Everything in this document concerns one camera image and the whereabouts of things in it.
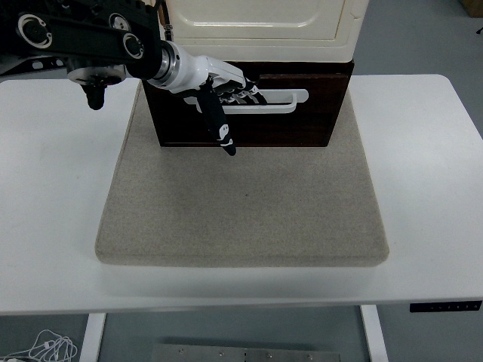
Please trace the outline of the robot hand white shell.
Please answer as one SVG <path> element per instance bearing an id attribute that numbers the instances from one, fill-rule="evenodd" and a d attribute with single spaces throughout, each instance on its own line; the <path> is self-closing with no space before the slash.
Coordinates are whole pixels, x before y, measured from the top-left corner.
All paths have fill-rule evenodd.
<path id="1" fill-rule="evenodd" d="M 172 64 L 161 80 L 162 87 L 181 97 L 195 97 L 211 136 L 228 155 L 236 154 L 223 104 L 265 106 L 256 84 L 239 68 L 208 56 L 193 56 L 172 41 Z"/>

